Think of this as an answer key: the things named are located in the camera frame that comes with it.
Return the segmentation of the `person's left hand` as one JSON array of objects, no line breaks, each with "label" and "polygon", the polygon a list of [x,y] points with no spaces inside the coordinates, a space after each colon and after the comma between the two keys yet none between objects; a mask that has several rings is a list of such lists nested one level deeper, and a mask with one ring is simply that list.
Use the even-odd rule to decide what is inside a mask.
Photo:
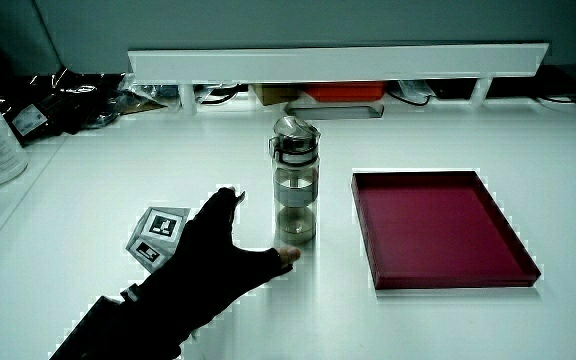
[{"label": "person's left hand", "polygon": [[293,246],[263,251],[233,243],[234,215],[243,192],[222,187],[189,220],[174,255],[137,287],[128,314],[146,326],[195,329],[232,302],[289,272],[301,257]]}]

